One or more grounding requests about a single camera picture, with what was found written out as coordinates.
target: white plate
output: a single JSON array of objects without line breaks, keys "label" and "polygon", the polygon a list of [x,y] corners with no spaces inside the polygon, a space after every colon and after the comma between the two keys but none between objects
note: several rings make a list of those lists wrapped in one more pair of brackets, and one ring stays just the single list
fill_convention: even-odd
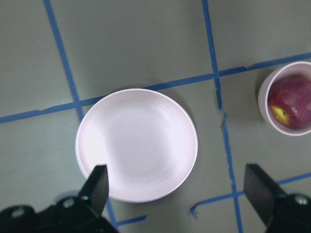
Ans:
[{"label": "white plate", "polygon": [[146,89],[104,97],[88,111],[76,137],[84,176],[107,164],[109,196],[128,202],[152,201],[174,191],[190,174],[197,151],[196,130],[186,111]]}]

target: floor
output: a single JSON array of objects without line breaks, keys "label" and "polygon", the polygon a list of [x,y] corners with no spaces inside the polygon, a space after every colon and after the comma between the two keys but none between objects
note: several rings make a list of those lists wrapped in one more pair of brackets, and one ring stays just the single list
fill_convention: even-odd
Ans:
[{"label": "floor", "polygon": [[191,116],[196,164],[168,196],[109,199],[104,216],[121,233],[264,232],[243,192],[246,163],[311,195],[311,135],[277,132],[256,100],[273,70],[311,61],[310,10],[309,0],[1,1],[0,209],[40,211],[78,190],[84,114],[112,92],[147,88]]}]

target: apple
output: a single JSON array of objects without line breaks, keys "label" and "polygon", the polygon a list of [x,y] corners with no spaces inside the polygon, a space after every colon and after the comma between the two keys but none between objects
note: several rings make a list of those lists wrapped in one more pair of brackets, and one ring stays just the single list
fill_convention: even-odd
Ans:
[{"label": "apple", "polygon": [[272,84],[268,106],[273,116],[291,128],[311,123],[311,79],[302,75],[282,78]]}]

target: blue tape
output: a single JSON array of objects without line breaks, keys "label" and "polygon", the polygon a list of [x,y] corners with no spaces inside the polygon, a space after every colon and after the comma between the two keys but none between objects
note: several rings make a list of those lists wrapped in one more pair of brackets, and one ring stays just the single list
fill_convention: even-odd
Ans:
[{"label": "blue tape", "polygon": [[237,218],[237,226],[238,226],[239,233],[243,233],[242,218],[241,218],[241,212],[240,212],[240,206],[239,206],[239,198],[237,195],[237,186],[236,186],[235,176],[234,176],[234,171],[233,171],[232,155],[231,155],[229,136],[228,136],[228,130],[227,130],[227,124],[226,124],[227,117],[228,117],[228,115],[227,115],[227,113],[225,113],[224,122],[223,122],[224,144],[225,144],[225,151],[227,153],[227,162],[228,162],[228,167],[229,167],[229,176],[230,176],[230,180],[231,180],[234,209],[235,209],[235,214],[236,214],[236,218]]},{"label": "blue tape", "polygon": [[219,71],[219,75],[220,77],[222,77],[222,76],[242,73],[246,71],[251,71],[255,69],[261,69],[261,68],[277,66],[277,65],[281,65],[285,63],[301,61],[301,60],[305,60],[309,58],[311,58],[311,52],[299,54],[295,56],[290,56],[290,57],[284,57],[284,58],[275,59],[275,60],[266,61],[266,62],[260,62],[260,63],[253,64],[250,67],[236,67],[232,69],[226,69],[226,70]]},{"label": "blue tape", "polygon": [[115,214],[114,214],[113,209],[112,209],[110,198],[108,198],[108,200],[106,202],[106,207],[107,207],[107,211],[108,211],[108,214],[109,214],[111,225],[114,228],[118,229],[118,225],[117,225],[117,222],[116,222],[116,217],[115,217]]},{"label": "blue tape", "polygon": [[232,193],[230,193],[230,194],[225,194],[225,195],[222,195],[222,196],[218,196],[218,197],[206,199],[206,200],[204,200],[204,201],[201,201],[201,202],[195,204],[193,207],[191,207],[191,208],[189,209],[189,212],[192,214],[192,216],[193,216],[195,219],[198,219],[199,216],[198,216],[197,213],[196,213],[196,209],[197,209],[197,207],[199,207],[200,205],[207,205],[207,204],[211,204],[211,203],[213,203],[213,202],[222,201],[222,200],[229,199],[229,198],[232,198],[232,197],[233,197],[233,195],[232,195]]},{"label": "blue tape", "polygon": [[278,183],[278,185],[282,185],[282,184],[292,183],[295,181],[300,181],[300,180],[304,180],[304,179],[308,179],[308,178],[311,178],[311,172],[306,173],[306,174],[302,174],[299,176],[291,177],[288,179],[284,179],[284,180],[278,181],[277,183]]},{"label": "blue tape", "polygon": [[123,225],[127,225],[127,224],[133,224],[133,223],[137,223],[137,222],[142,222],[145,221],[147,219],[147,215],[141,216],[141,217],[136,217],[136,218],[131,218],[128,220],[124,220],[124,221],[120,221],[117,222],[117,226],[123,226]]},{"label": "blue tape", "polygon": [[47,108],[44,110],[32,110],[32,111],[27,111],[24,113],[17,113],[17,114],[12,114],[8,116],[2,116],[0,117],[0,124],[10,122],[10,121],[15,121],[15,120],[22,120],[26,118],[41,116],[41,115],[50,114],[50,113],[56,113],[56,112],[73,109],[73,108],[76,108],[75,103],[65,103],[65,104],[53,106],[51,108]]},{"label": "blue tape", "polygon": [[75,86],[75,83],[74,83],[74,80],[72,77],[72,72],[70,69],[70,65],[69,65],[69,62],[67,59],[67,55],[66,55],[66,51],[65,51],[64,44],[62,41],[62,37],[60,35],[59,29],[57,26],[56,18],[55,18],[50,0],[44,0],[44,6],[45,6],[45,9],[47,11],[47,15],[48,15],[50,25],[51,25],[51,28],[53,31],[55,42],[56,42],[56,45],[58,48],[58,52],[59,52],[59,55],[60,55],[61,60],[62,60],[62,64],[63,64],[64,70],[65,70],[65,75],[66,75],[67,82],[68,82],[68,85],[70,88],[71,96],[73,98],[73,102],[77,103],[76,111],[77,111],[79,120],[81,121],[84,117],[84,114],[83,114],[81,106],[78,104],[78,102],[79,102],[78,92],[77,92],[77,89],[76,89],[76,86]]},{"label": "blue tape", "polygon": [[147,87],[144,87],[144,89],[159,91],[159,90],[163,90],[163,89],[167,89],[171,87],[182,86],[186,84],[197,83],[197,82],[202,82],[202,81],[211,80],[211,79],[213,79],[212,74],[205,74],[205,75],[175,80],[175,81],[171,81],[167,83],[160,83],[160,84],[156,84],[152,86],[147,86]]},{"label": "blue tape", "polygon": [[208,0],[202,0],[202,6],[203,6],[203,12],[204,12],[205,27],[206,27],[206,32],[207,32],[210,61],[212,64],[213,75],[215,79],[214,82],[215,82],[215,87],[216,87],[218,109],[222,110],[223,104],[222,104],[222,96],[221,96],[221,85],[220,85],[220,80],[219,80],[218,65],[217,65],[217,60],[216,60],[216,52],[215,52],[214,40],[213,40],[213,34],[212,34],[212,25],[211,25],[210,15],[208,11]]}]

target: yellow patch on apple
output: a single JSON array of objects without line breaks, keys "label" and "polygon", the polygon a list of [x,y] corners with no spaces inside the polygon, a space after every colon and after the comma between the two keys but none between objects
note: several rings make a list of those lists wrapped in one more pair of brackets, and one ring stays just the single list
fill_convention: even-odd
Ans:
[{"label": "yellow patch on apple", "polygon": [[283,111],[283,109],[275,107],[275,106],[270,106],[270,109],[274,115],[274,117],[284,125],[289,126],[289,119],[286,113]]}]

